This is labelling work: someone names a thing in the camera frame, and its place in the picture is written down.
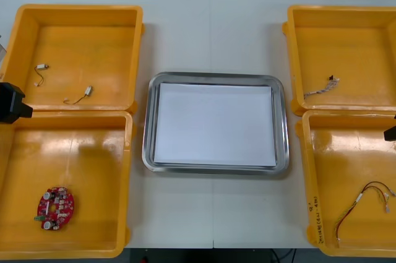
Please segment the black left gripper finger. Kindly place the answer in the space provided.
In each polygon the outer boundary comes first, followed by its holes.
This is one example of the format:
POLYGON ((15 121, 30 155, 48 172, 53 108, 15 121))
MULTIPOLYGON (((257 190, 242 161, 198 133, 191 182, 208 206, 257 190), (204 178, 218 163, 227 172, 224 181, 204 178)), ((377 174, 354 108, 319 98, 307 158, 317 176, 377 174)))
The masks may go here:
POLYGON ((1 106, 1 124, 13 124, 19 118, 31 118, 33 108, 22 103, 17 106, 1 106))
POLYGON ((1 114, 20 114, 25 94, 17 86, 1 82, 1 114))

